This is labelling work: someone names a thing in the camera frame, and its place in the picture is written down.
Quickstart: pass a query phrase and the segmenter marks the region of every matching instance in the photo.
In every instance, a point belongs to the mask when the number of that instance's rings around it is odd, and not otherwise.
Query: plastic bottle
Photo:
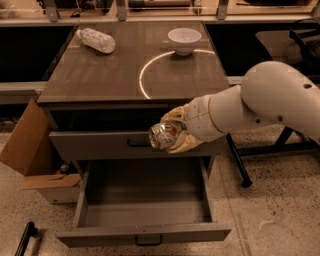
[[[91,28],[85,28],[82,30],[78,29],[76,34],[85,45],[88,45],[100,52],[108,54],[114,51],[116,43],[112,36]]]

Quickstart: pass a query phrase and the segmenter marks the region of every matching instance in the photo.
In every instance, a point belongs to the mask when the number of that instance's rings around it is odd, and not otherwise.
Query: chair leg
[[[236,160],[236,163],[238,165],[240,174],[242,176],[242,179],[243,179],[242,186],[248,188],[248,187],[251,186],[252,181],[251,181],[251,179],[249,177],[249,174],[248,174],[248,172],[246,170],[246,167],[244,166],[244,164],[243,164],[243,162],[241,160],[241,157],[240,157],[240,155],[238,153],[238,150],[237,150],[237,148],[236,148],[236,146],[234,144],[234,141],[233,141],[230,133],[227,134],[227,142],[228,142],[229,148],[231,150],[231,153],[232,153],[233,157]]]

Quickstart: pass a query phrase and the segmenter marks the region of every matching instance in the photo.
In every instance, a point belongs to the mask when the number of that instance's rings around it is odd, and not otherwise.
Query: cardboard box
[[[31,99],[0,161],[25,176],[22,189],[36,189],[50,203],[76,202],[81,177],[56,174],[62,160],[49,139],[51,130],[42,109]]]

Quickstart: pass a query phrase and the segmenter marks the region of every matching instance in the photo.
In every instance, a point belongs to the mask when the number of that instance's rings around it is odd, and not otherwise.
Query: metal rod
[[[24,253],[27,249],[30,237],[34,236],[36,234],[37,234],[37,229],[35,228],[34,223],[32,221],[30,221],[27,224],[27,226],[23,232],[23,235],[20,240],[20,243],[19,243],[19,246],[18,246],[18,249],[16,251],[15,256],[23,256],[24,255]]]

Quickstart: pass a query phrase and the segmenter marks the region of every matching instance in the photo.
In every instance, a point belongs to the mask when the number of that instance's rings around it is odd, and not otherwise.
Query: cabinet top
[[[74,36],[42,92],[39,103],[192,99],[229,85],[200,21],[82,24],[111,35],[111,54],[85,46]],[[196,50],[177,55],[168,32],[179,27],[202,34]]]

